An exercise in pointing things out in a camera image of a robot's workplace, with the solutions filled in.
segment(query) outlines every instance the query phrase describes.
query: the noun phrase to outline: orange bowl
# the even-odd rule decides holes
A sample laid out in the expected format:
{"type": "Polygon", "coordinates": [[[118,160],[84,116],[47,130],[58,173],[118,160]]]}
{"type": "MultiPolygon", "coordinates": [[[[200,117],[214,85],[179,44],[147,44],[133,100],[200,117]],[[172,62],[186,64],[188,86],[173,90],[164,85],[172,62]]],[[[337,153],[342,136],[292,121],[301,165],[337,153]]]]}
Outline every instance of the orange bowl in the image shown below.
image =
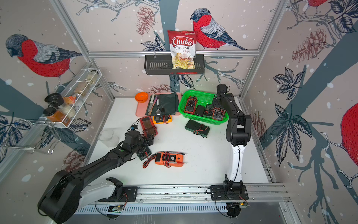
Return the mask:
{"type": "Polygon", "coordinates": [[[139,103],[144,103],[148,99],[148,93],[146,92],[140,92],[137,95],[135,95],[135,100],[139,103]]]}

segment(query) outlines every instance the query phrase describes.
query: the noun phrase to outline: spoon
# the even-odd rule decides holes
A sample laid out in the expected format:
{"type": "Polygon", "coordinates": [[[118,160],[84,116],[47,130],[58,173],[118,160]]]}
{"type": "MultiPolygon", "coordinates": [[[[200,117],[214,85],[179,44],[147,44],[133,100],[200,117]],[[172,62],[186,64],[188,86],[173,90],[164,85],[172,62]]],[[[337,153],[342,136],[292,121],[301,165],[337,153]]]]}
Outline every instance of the spoon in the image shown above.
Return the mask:
{"type": "Polygon", "coordinates": [[[157,111],[156,111],[156,113],[157,113],[157,115],[160,115],[160,113],[161,113],[161,111],[159,110],[159,99],[157,99],[157,111]]]}

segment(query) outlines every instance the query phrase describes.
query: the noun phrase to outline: white table surface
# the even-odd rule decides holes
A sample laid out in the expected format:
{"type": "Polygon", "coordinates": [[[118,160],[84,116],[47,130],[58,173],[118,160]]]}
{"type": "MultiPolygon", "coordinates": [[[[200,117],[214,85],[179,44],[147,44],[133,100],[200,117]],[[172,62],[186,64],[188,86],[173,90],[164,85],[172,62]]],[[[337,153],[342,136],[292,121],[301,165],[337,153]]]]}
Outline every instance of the white table surface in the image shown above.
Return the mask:
{"type": "MultiPolygon", "coordinates": [[[[103,129],[113,128],[120,141],[123,141],[124,133],[138,119],[135,115],[136,107],[137,101],[134,98],[116,98],[103,129]]],[[[204,139],[185,129],[188,121],[189,119],[180,115],[173,116],[173,121],[169,124],[157,124],[158,135],[154,138],[154,144],[149,146],[153,154],[159,151],[184,152],[185,164],[182,167],[167,168],[151,161],[148,167],[143,169],[145,160],[136,158],[108,171],[92,184],[102,182],[108,177],[117,178],[125,185],[222,183],[230,166],[231,144],[226,141],[225,136],[227,123],[205,124],[210,127],[210,131],[208,138],[204,139]]],[[[89,163],[101,158],[111,149],[113,148],[108,148],[98,141],[89,163]]],[[[244,151],[242,179],[244,184],[268,183],[252,138],[244,151]]]]}

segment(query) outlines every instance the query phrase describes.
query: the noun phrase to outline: cassava chips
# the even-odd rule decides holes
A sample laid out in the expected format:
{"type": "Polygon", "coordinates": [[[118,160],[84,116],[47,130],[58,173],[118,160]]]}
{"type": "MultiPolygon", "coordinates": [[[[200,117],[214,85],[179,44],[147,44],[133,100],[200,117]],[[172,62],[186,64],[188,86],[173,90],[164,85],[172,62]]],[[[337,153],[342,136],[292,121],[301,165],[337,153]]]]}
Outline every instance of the cassava chips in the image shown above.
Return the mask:
{"type": "Polygon", "coordinates": [[[168,36],[173,68],[195,68],[196,32],[168,30],[168,36]]]}

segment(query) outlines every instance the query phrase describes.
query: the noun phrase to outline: green basket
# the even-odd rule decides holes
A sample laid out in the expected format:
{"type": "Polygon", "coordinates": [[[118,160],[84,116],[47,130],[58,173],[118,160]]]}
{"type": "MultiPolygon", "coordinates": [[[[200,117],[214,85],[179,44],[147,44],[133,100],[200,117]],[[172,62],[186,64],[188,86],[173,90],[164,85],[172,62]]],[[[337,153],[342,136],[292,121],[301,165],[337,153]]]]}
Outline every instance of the green basket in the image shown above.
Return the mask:
{"type": "Polygon", "coordinates": [[[225,117],[223,120],[214,120],[214,119],[212,119],[212,117],[208,117],[205,115],[203,117],[201,117],[201,116],[197,116],[197,115],[193,115],[193,114],[184,113],[184,109],[187,104],[187,100],[190,96],[197,97],[197,99],[198,99],[197,106],[202,105],[203,107],[205,107],[207,104],[211,104],[213,102],[213,98],[214,98],[215,94],[208,93],[208,92],[200,92],[200,91],[196,91],[196,90],[186,91],[182,97],[182,100],[179,103],[179,106],[178,106],[179,112],[185,118],[189,118],[192,120],[198,120],[201,122],[206,122],[206,123],[215,124],[215,125],[225,123],[228,120],[229,115],[227,113],[225,113],[225,117]]]}

